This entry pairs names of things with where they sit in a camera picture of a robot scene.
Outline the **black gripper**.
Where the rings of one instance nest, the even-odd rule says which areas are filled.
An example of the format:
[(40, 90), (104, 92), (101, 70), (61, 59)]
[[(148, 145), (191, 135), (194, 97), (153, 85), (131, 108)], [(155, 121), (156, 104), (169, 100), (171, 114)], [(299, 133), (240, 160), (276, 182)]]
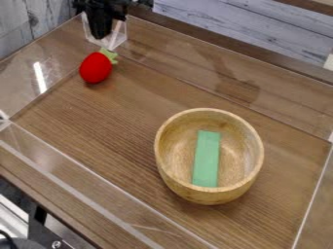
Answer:
[(112, 29), (113, 19), (125, 21), (131, 0), (71, 0), (76, 11), (87, 14), (89, 31), (95, 39), (103, 39)]

